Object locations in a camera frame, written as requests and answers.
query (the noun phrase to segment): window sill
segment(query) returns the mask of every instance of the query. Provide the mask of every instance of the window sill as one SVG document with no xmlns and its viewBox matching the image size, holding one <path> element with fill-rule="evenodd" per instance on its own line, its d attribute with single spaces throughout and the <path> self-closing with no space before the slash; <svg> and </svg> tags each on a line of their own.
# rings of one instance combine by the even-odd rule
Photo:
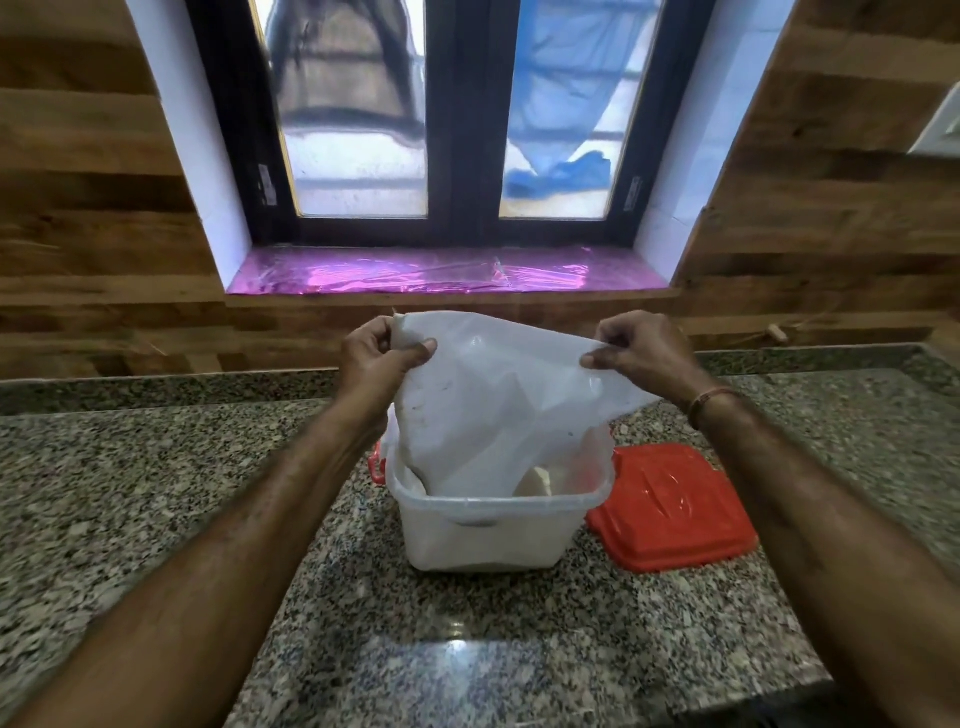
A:
<svg viewBox="0 0 960 728">
<path fill-rule="evenodd" d="M 620 248 L 254 248 L 227 289 L 236 296 L 585 294 L 671 296 L 668 281 Z"/>
</svg>

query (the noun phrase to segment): hand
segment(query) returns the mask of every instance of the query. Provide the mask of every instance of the hand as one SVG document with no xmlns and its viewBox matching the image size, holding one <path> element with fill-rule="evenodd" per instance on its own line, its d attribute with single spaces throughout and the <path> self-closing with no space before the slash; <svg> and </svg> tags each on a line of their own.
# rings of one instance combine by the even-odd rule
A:
<svg viewBox="0 0 960 728">
<path fill-rule="evenodd" d="M 601 321 L 597 341 L 611 346 L 586 354 L 587 369 L 613 369 L 640 389 L 686 411 L 706 390 L 720 386 L 700 366 L 684 333 L 662 314 L 632 311 Z"/>
<path fill-rule="evenodd" d="M 437 350 L 436 339 L 406 349 L 390 349 L 393 319 L 377 316 L 344 339 L 340 381 L 334 406 L 370 443 L 387 426 L 387 409 L 411 369 L 425 364 Z"/>
</svg>

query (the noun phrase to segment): red plastic lid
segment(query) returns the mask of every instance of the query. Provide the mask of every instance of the red plastic lid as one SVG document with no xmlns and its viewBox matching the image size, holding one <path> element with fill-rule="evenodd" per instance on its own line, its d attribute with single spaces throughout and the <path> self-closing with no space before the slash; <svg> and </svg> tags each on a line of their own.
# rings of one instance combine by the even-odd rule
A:
<svg viewBox="0 0 960 728">
<path fill-rule="evenodd" d="M 712 564 L 756 548 L 757 537 L 727 476 L 687 445 L 613 451 L 616 481 L 587 526 L 629 571 Z"/>
</svg>

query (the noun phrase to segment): granite countertop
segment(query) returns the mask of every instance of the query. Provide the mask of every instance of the granite countertop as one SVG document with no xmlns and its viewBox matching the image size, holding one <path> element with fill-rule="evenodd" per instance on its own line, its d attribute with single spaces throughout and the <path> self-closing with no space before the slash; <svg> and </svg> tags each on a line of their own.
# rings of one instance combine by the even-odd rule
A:
<svg viewBox="0 0 960 728">
<path fill-rule="evenodd" d="M 732 380 L 960 562 L 954 400 L 895 369 Z M 323 403 L 0 417 L 0 721 Z M 614 433 L 712 458 L 666 404 Z M 362 465 L 228 725 L 648 725 L 826 678 L 762 552 L 636 575 L 581 530 L 550 571 L 422 574 L 406 563 L 396 504 Z"/>
</svg>

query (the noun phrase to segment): window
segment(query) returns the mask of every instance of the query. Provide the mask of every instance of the window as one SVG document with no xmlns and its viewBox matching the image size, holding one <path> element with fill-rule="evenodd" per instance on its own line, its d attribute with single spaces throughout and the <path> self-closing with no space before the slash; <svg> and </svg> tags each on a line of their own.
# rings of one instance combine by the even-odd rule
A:
<svg viewBox="0 0 960 728">
<path fill-rule="evenodd" d="M 258 244 L 633 244 L 712 0 L 187 0 Z"/>
</svg>

